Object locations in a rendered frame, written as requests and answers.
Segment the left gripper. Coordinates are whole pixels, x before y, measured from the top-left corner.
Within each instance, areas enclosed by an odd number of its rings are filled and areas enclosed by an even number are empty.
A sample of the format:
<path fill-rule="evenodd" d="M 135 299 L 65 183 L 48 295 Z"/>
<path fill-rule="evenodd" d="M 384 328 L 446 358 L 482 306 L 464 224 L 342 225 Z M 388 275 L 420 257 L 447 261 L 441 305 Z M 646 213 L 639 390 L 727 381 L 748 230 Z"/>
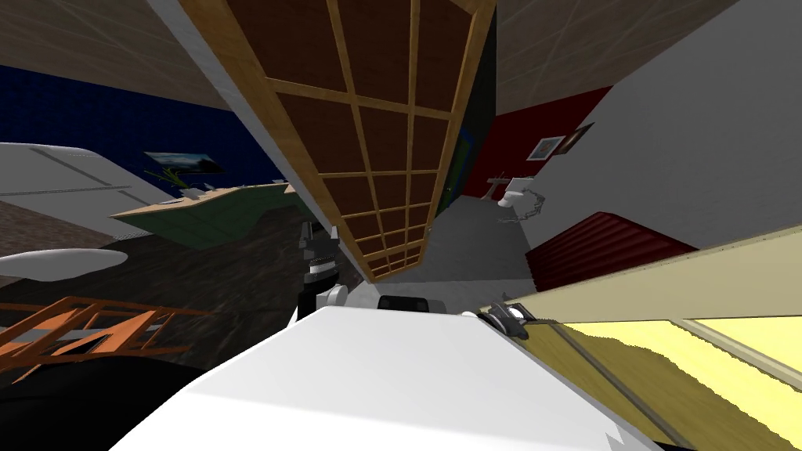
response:
<path fill-rule="evenodd" d="M 331 227 L 329 239 L 313 239 L 313 233 L 312 223 L 303 222 L 299 239 L 303 259 L 310 267 L 334 262 L 340 246 L 338 227 Z"/>

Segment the green counter with wooden top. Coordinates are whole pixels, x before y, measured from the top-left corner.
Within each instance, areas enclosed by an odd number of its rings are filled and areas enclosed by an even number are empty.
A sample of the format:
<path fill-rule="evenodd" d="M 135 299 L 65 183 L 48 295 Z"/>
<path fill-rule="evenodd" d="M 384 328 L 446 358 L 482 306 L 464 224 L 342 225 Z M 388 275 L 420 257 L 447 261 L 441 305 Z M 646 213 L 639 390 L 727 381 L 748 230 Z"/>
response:
<path fill-rule="evenodd" d="M 270 210 L 295 206 L 312 213 L 287 182 L 216 189 L 197 199 L 182 197 L 112 215 L 130 226 L 198 250 L 244 238 Z"/>

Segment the brown door with wooden lattice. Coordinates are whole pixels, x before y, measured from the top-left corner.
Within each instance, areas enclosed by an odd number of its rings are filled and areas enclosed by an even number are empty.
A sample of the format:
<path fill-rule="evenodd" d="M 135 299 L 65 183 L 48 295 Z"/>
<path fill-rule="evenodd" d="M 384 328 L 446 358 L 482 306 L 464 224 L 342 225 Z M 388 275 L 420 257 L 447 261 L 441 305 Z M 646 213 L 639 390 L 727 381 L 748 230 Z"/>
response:
<path fill-rule="evenodd" d="M 177 0 L 366 280 L 420 265 L 496 0 Z"/>

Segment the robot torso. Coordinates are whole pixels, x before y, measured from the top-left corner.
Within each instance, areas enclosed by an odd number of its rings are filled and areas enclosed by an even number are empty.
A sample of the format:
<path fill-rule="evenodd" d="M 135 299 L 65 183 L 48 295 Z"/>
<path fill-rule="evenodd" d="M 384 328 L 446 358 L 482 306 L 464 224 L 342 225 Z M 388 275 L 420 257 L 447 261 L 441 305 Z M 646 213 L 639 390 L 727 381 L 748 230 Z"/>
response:
<path fill-rule="evenodd" d="M 191 382 L 110 451 L 662 451 L 480 319 L 329 307 Z"/>

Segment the white toilet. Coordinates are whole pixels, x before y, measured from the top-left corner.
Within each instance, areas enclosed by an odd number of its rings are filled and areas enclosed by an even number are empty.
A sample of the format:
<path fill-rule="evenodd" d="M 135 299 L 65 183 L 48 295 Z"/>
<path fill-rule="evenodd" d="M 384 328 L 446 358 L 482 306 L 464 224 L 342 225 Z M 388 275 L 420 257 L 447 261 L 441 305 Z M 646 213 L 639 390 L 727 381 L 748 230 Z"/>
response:
<path fill-rule="evenodd" d="M 497 202 L 499 207 L 509 208 L 524 196 L 525 191 L 533 181 L 532 178 L 512 178 L 507 184 L 504 195 Z"/>

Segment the orange wooden chair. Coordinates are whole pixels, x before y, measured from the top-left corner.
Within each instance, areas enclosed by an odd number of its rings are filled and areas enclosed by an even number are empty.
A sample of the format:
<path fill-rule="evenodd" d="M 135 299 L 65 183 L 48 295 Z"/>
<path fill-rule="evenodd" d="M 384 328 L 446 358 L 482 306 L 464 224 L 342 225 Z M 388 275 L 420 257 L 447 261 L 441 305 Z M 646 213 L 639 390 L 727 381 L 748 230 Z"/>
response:
<path fill-rule="evenodd" d="M 158 347 L 160 332 L 178 316 L 207 312 L 95 298 L 65 297 L 49 305 L 0 303 L 0 312 L 26 317 L 0 327 L 0 374 L 22 368 L 106 356 L 148 357 L 182 353 L 186 346 Z"/>

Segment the white round table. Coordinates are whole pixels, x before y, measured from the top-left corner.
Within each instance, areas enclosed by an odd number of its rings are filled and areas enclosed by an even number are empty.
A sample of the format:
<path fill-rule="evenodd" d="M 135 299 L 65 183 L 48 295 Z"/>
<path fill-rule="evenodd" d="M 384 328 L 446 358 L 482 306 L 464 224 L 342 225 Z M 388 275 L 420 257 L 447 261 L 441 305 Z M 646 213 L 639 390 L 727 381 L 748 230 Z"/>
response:
<path fill-rule="evenodd" d="M 128 255 L 104 249 L 51 249 L 0 258 L 0 276 L 42 282 L 71 279 L 120 265 Z"/>

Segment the white refrigerator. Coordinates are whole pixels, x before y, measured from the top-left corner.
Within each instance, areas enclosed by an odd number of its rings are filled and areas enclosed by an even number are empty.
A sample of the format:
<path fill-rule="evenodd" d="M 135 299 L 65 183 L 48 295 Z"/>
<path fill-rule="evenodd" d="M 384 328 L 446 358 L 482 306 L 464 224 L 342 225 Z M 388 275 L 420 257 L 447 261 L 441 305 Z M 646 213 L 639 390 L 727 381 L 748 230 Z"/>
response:
<path fill-rule="evenodd" d="M 171 196 L 89 150 L 0 143 L 0 200 L 115 238 L 142 233 L 115 214 Z"/>

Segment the red ribbed cabinet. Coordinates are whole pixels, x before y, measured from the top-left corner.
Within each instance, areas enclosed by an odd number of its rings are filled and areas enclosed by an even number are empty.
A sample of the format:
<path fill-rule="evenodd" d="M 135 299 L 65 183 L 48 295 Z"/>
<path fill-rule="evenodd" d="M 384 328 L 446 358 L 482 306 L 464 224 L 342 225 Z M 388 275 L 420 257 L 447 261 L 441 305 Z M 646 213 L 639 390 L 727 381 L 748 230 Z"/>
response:
<path fill-rule="evenodd" d="M 619 215 L 597 212 L 526 253 L 537 292 L 697 249 Z"/>

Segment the beige yellow cabinet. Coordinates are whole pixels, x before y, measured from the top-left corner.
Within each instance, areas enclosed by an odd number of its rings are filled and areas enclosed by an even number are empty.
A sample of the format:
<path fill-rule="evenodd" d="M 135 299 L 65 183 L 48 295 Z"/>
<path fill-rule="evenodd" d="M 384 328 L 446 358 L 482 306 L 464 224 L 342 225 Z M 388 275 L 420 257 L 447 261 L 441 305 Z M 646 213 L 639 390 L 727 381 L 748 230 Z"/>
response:
<path fill-rule="evenodd" d="M 802 451 L 802 224 L 516 302 L 527 351 L 662 447 Z"/>

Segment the dark landscape wall picture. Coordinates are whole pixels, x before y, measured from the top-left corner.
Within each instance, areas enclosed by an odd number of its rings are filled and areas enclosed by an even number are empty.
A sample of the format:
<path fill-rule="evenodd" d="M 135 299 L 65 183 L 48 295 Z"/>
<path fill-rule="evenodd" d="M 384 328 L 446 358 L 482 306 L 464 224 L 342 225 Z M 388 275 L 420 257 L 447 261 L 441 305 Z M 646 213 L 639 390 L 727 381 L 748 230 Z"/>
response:
<path fill-rule="evenodd" d="M 148 153 L 158 163 L 161 174 L 222 174 L 226 171 L 205 153 Z"/>

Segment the white framed wall picture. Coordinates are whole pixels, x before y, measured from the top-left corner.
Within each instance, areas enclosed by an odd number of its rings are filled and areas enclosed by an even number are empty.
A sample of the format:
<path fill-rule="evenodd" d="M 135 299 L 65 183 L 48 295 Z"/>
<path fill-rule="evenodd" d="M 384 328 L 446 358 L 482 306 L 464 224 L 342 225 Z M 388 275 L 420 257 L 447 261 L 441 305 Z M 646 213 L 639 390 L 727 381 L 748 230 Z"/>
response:
<path fill-rule="evenodd" d="M 555 136 L 541 139 L 527 157 L 527 161 L 545 161 L 562 143 L 565 136 Z"/>

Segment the dark framed wall picture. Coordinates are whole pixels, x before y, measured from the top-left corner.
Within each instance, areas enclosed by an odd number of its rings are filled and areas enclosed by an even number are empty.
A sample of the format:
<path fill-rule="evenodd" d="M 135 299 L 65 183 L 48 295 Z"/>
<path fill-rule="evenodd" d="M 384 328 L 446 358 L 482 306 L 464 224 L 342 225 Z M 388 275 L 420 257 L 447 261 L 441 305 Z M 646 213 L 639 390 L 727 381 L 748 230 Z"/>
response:
<path fill-rule="evenodd" d="M 594 125 L 593 122 L 590 124 L 584 125 L 571 134 L 567 135 L 560 143 L 560 147 L 554 152 L 554 156 L 563 155 L 568 153 L 575 144 L 579 141 L 579 139 L 586 134 L 590 128 Z"/>

